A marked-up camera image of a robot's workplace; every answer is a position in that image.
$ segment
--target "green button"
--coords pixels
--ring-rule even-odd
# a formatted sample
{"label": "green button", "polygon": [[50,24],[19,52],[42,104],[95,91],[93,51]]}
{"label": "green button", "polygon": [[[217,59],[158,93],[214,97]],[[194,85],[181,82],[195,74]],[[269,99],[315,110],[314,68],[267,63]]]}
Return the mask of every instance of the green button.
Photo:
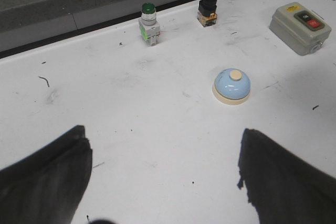
{"label": "green button", "polygon": [[145,14],[155,13],[155,5],[152,3],[144,3],[142,5],[142,13],[145,13]]}

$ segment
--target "black button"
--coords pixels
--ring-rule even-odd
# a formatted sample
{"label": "black button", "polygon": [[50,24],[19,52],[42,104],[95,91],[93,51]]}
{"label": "black button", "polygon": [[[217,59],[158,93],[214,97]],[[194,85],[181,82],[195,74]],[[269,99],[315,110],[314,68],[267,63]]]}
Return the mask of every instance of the black button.
{"label": "black button", "polygon": [[298,14],[298,17],[300,19],[302,19],[304,22],[307,22],[307,21],[312,19],[312,17],[309,15],[309,13],[306,13],[306,12],[302,12],[302,13]]}

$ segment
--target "push button switch box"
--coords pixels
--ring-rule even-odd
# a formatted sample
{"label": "push button switch box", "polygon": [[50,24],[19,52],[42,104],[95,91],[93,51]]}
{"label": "push button switch box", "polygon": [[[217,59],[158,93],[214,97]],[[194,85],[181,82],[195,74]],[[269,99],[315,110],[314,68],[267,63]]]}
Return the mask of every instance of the push button switch box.
{"label": "push button switch box", "polygon": [[299,55],[319,50],[331,32],[322,18],[297,2],[279,7],[269,28]]}

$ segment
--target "white tabletop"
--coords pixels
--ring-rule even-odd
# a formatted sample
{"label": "white tabletop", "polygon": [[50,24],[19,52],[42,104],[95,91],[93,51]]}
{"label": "white tabletop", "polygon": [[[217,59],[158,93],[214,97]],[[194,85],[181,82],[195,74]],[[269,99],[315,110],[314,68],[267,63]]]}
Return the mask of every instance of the white tabletop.
{"label": "white tabletop", "polygon": [[[158,12],[154,47],[130,20],[0,60],[0,168],[82,124],[94,168],[72,223],[257,224],[236,186],[244,128],[336,176],[336,35],[292,51],[268,26],[294,1],[336,28],[332,0],[218,0],[206,28],[194,1]],[[250,77],[241,105],[212,94],[226,68]]]}

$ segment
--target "cream bell base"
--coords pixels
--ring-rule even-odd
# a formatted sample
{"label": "cream bell base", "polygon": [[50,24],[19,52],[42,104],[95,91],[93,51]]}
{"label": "cream bell base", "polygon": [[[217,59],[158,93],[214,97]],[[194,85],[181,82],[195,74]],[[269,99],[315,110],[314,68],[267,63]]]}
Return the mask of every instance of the cream bell base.
{"label": "cream bell base", "polygon": [[228,104],[228,105],[239,105],[243,102],[245,102],[247,100],[247,98],[250,95],[250,92],[248,92],[248,94],[241,98],[241,99],[230,99],[230,98],[226,98],[224,96],[222,96],[217,89],[215,88],[215,85],[212,85],[212,92],[215,95],[215,97],[220,100],[222,103]]}

